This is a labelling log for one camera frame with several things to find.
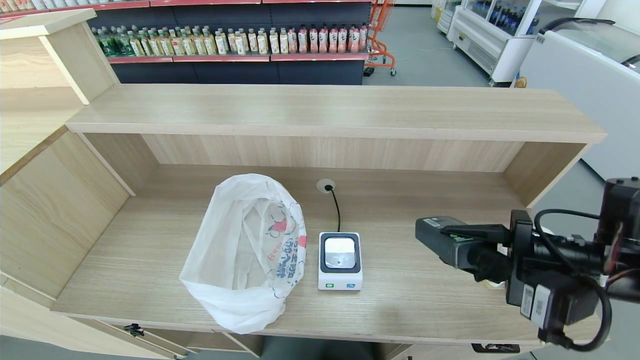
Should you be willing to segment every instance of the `sticker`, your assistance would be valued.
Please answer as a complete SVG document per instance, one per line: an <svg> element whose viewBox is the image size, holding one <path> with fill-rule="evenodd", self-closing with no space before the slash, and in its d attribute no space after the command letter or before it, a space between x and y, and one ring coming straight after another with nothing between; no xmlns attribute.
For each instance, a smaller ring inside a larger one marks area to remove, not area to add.
<svg viewBox="0 0 640 360"><path fill-rule="evenodd" d="M522 305L520 305L520 314L523 314L527 319L531 319L531 306L533 305L533 295L535 291L533 286L526 285L522 290Z"/></svg>
<svg viewBox="0 0 640 360"><path fill-rule="evenodd" d="M429 225L431 225L431 226L433 226L433 227L440 227L440 226L442 226L442 225L440 225L440 223L438 223L438 222L436 222L436 221L434 221L434 220L432 220L432 219L430 219L430 218L426 218L426 219L424 219L424 222L425 222L425 223L427 223L427 224L429 224Z"/></svg>
<svg viewBox="0 0 640 360"><path fill-rule="evenodd" d="M551 290L548 288L542 285L536 287L536 296L533 300L533 311L531 312L531 322L536 324L540 329L545 326L549 295L551 295Z"/></svg>

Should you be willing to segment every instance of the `refrigerator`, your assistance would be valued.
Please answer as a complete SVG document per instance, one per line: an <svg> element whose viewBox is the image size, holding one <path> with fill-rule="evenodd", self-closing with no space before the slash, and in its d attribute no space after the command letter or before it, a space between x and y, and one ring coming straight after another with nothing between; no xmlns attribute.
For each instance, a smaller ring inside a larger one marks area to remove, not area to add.
<svg viewBox="0 0 640 360"><path fill-rule="evenodd" d="M607 132L582 157L600 177L640 176L640 35L611 20L551 22L512 87L557 90Z"/></svg>

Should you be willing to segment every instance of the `counter top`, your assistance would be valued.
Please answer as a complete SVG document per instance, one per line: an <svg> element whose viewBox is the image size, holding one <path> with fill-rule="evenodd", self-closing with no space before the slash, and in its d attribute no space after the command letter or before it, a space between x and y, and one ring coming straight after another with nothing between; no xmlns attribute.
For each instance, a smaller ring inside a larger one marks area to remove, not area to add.
<svg viewBox="0 0 640 360"><path fill-rule="evenodd" d="M179 274L214 187L247 172L271 176L290 191L301 204L308 234L305 275L287 297L285 313L259 333L539 343L536 326L505 303L503 290L490 290L443 264L414 237L415 219L430 215L508 223L509 209L522 205L498 173L159 165L103 232L52 310L120 325L222 331ZM343 230L362 237L362 291L317 289L318 234L337 225L333 199L316 190L322 177L339 184ZM592 316L568 334L588 339L598 324Z"/></svg>
<svg viewBox="0 0 640 360"><path fill-rule="evenodd" d="M605 136L553 90L423 86L117 85L67 126L82 133L575 143Z"/></svg>
<svg viewBox="0 0 640 360"><path fill-rule="evenodd" d="M50 35L95 16L94 9L77 9L17 17L0 24L0 40Z"/></svg>

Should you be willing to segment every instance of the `white plastic bag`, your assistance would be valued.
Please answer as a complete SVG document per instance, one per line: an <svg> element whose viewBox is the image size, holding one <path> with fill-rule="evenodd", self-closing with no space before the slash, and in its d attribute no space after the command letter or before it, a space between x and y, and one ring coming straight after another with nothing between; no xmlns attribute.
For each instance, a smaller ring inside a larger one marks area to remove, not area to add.
<svg viewBox="0 0 640 360"><path fill-rule="evenodd" d="M222 327L262 330L302 278L306 246L300 205L279 182L232 176L216 187L180 280Z"/></svg>

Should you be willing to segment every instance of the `black wire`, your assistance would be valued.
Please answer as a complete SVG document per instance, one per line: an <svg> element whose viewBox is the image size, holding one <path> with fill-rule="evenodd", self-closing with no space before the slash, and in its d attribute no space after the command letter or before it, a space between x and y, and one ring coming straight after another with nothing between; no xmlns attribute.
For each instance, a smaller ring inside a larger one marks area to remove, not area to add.
<svg viewBox="0 0 640 360"><path fill-rule="evenodd" d="M333 188L330 188L331 195L333 195L333 202L335 202L335 209L338 211L338 233L340 232L340 207L338 206L338 200L335 198L335 193L333 192Z"/></svg>
<svg viewBox="0 0 640 360"><path fill-rule="evenodd" d="M584 280L584 284L588 285L596 292L596 294L598 294L598 298L602 303L602 318L600 319L600 328L598 329L596 336L586 344L574 344L572 341L570 346L570 348L575 351L587 352L599 348L607 340L609 330L611 330L611 320L613 315L611 311L611 301L609 301L609 296L605 290L594 279L587 275L581 275L580 278Z"/></svg>
<svg viewBox="0 0 640 360"><path fill-rule="evenodd" d="M562 254L562 252L560 252L560 250L553 244L553 242L551 242L549 236L542 230L542 226L540 226L540 219L546 214L567 214L592 218L596 220L600 219L600 217L595 214L583 213L581 211L566 209L546 209L537 213L533 219L533 223L536 226L536 231L540 235L540 239L542 239L547 249L549 249L549 251L559 257L574 272L573 276L582 279L585 285L592 288L596 292L598 298L600 299L600 302L602 303L602 318L600 319L600 328L598 329L598 333L593 338L593 340L586 344L575 344L573 343L573 340L566 338L570 341L569 348L575 351L587 352L595 350L604 343L604 341L607 339L607 336L609 335L609 330L611 330L611 301L609 301L609 296L607 295L606 291L593 278L588 275L581 274L578 268L575 267L572 262Z"/></svg>
<svg viewBox="0 0 640 360"><path fill-rule="evenodd" d="M580 271L578 270L578 268L575 267L575 265L573 265L573 263L569 259L567 259L567 257L564 256L563 253L560 252L560 250L558 250L558 248L554 245L554 243L551 242L551 239L549 238L549 236L544 232L544 230L542 230L542 226L540 226L540 219L546 214L567 214L567 215L575 215L579 217L592 218L596 220L600 219L600 216L595 214L583 213L581 211L574 211L574 210L546 209L538 212L533 219L533 224L536 226L536 232L538 232L538 234L540 235L540 239L545 244L547 249L551 251L551 253L556 255L560 260L562 260L563 263L565 263L566 266L568 266L568 268L571 269L572 272L574 272L575 274L579 274Z"/></svg>

